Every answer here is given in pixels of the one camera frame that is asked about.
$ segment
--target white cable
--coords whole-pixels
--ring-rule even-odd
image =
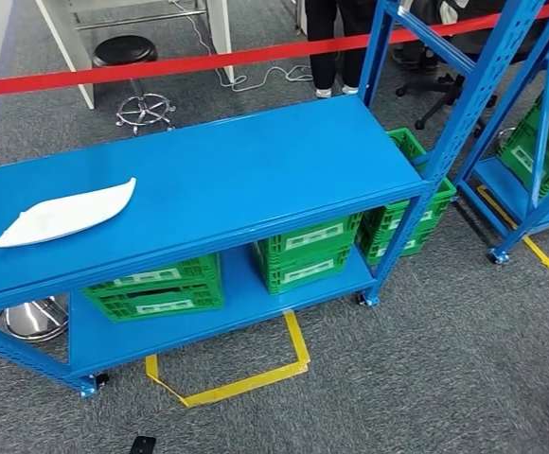
[[[182,5],[180,5],[179,3],[178,3],[178,0],[170,0],[170,2],[173,3],[179,9],[181,9],[182,11],[187,11],[187,9],[185,9],[185,8],[182,7]],[[194,30],[194,33],[197,35],[197,37],[199,39],[199,44],[200,44],[203,47],[204,47],[205,49],[206,49],[208,54],[212,55],[211,47],[206,44],[205,41],[203,40],[203,35],[201,35],[201,32],[200,32],[199,29],[197,27],[197,23],[194,22],[191,16],[186,16],[185,19],[187,19],[191,24],[192,24],[192,28]],[[269,75],[272,71],[275,71],[275,70],[281,71],[283,74],[285,75],[285,80],[287,80],[288,82],[310,82],[312,80],[312,76],[311,76],[309,74],[302,74],[300,76],[292,77],[292,74],[297,70],[301,70],[301,71],[310,70],[310,66],[306,66],[305,64],[297,64],[290,71],[285,71],[284,69],[283,69],[280,66],[272,66],[266,72],[266,74],[264,76],[264,79],[262,81],[262,83],[258,83],[257,85],[251,85],[249,87],[237,88],[237,85],[247,81],[247,77],[247,76],[238,76],[237,78],[234,78],[234,80],[233,80],[232,82],[228,83],[228,82],[225,82],[222,78],[222,75],[219,73],[219,71],[217,70],[217,68],[214,69],[214,71],[216,71],[216,73],[218,75],[218,78],[219,79],[219,84],[221,86],[222,86],[224,88],[230,88],[231,90],[232,90],[234,93],[247,92],[248,90],[253,90],[255,88],[263,87],[263,86],[266,85],[266,82],[268,80],[268,75]]]

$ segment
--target blue shelf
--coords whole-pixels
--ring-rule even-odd
[[[357,165],[377,177],[359,175]],[[0,234],[39,201],[132,176],[135,192],[116,218],[0,250],[0,308],[408,199],[427,186],[357,96],[338,96],[0,166]],[[20,183],[7,190],[12,182]]]
[[[200,341],[233,329],[331,300],[373,284],[356,248],[344,271],[327,279],[270,295],[254,264],[251,247],[222,254],[225,306],[186,315],[112,323],[80,293],[71,297],[69,335],[72,375],[88,375],[146,355]]]
[[[517,223],[522,222],[527,213],[529,193],[510,169],[497,157],[479,161],[475,176],[485,184],[493,197]],[[549,213],[531,233],[549,229]]]

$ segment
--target office chair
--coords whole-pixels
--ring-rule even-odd
[[[464,8],[459,7],[454,0],[445,0],[451,4],[458,15],[458,20],[466,20],[474,17],[480,17],[488,14],[498,13],[503,8],[505,0],[491,0],[489,2],[471,1]],[[511,64],[518,63],[525,60],[531,49],[535,45],[537,38],[542,33],[545,27],[545,20],[535,21],[531,30],[525,36],[523,43],[519,48],[519,51],[513,58]],[[478,60],[480,52],[487,43],[491,30],[478,30],[462,35],[457,35],[450,38],[450,41],[456,47],[463,51],[466,57],[473,61]],[[460,95],[462,94],[465,77],[458,75],[453,77],[447,73],[445,76],[438,77],[437,80],[418,80],[414,82],[405,83],[401,87],[398,87],[396,91],[397,96],[405,96],[408,91],[414,90],[417,92],[433,92],[444,94],[438,99],[428,112],[425,113],[414,123],[417,130],[423,130],[426,127],[426,123],[429,118],[438,112],[445,104],[452,106]],[[487,103],[488,108],[495,106],[497,102],[496,95],[491,96]],[[475,137],[479,137],[485,129],[485,121],[482,117],[477,120],[477,127],[475,129]]]

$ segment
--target white desk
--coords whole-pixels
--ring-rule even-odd
[[[141,5],[145,3],[163,2],[166,0],[35,0],[41,10],[43,18],[54,36],[60,52],[71,71],[89,69],[92,59],[87,49],[83,45],[79,34],[79,26],[75,23],[73,14],[83,11],[92,11],[98,9],[119,8],[131,5]],[[204,0],[211,30],[214,48],[219,54],[225,54],[231,51],[230,44],[230,29],[228,24],[228,0]],[[205,11],[194,11],[190,14],[200,14]],[[168,17],[178,17],[184,15],[182,11],[172,11]],[[135,22],[145,22],[154,18],[143,18],[134,20]],[[232,66],[225,68],[229,80],[234,80]],[[80,85],[79,89],[89,109],[94,109],[94,86],[90,83]]]

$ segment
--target blue metal shelf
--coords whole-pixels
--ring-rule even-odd
[[[377,177],[358,178],[357,165]],[[0,308],[405,200],[426,186],[364,104],[339,96],[1,166],[0,234],[39,201],[132,176],[135,192],[116,218],[0,250]],[[24,184],[5,189],[16,181]]]
[[[90,374],[145,355],[364,290],[378,293],[475,127],[544,0],[508,1],[476,62],[398,6],[379,0],[358,96],[339,96],[0,167],[0,234],[46,199],[137,178],[120,215],[85,232],[0,250],[0,308],[72,292],[69,364],[0,332],[0,356],[82,395]],[[417,174],[370,111],[395,22],[466,75],[464,89]],[[281,137],[286,142],[281,143]],[[268,295],[242,245],[409,200],[373,274],[353,250],[339,275]],[[225,308],[114,324],[79,288],[168,262],[224,251]]]
[[[547,74],[542,95],[541,113],[537,137],[534,150],[530,190],[525,189],[510,170],[497,158],[482,160],[483,154],[493,141],[503,119],[510,112],[520,94],[531,83],[539,71],[546,69]],[[481,133],[472,149],[464,160],[454,179],[454,183],[476,209],[488,219],[496,230],[502,234],[501,243],[491,249],[491,254],[498,263],[507,261],[508,251],[513,248],[521,237],[528,233],[541,232],[549,228],[549,193],[540,198],[540,187],[544,172],[544,162],[549,131],[549,21],[529,56],[521,66],[518,75],[498,103],[487,127]],[[470,185],[474,175],[481,180],[495,199],[516,222],[514,230],[509,230],[497,213],[492,211]]]
[[[530,193],[515,175],[496,157],[479,161],[475,176],[485,184],[491,195],[517,224],[525,220]],[[537,222],[530,233],[549,229],[549,212]]]
[[[69,335],[71,375],[89,375],[373,285],[371,274],[356,248],[340,274],[281,295],[268,293],[248,245],[224,251],[222,261],[225,306],[220,310],[112,323],[74,293]]]

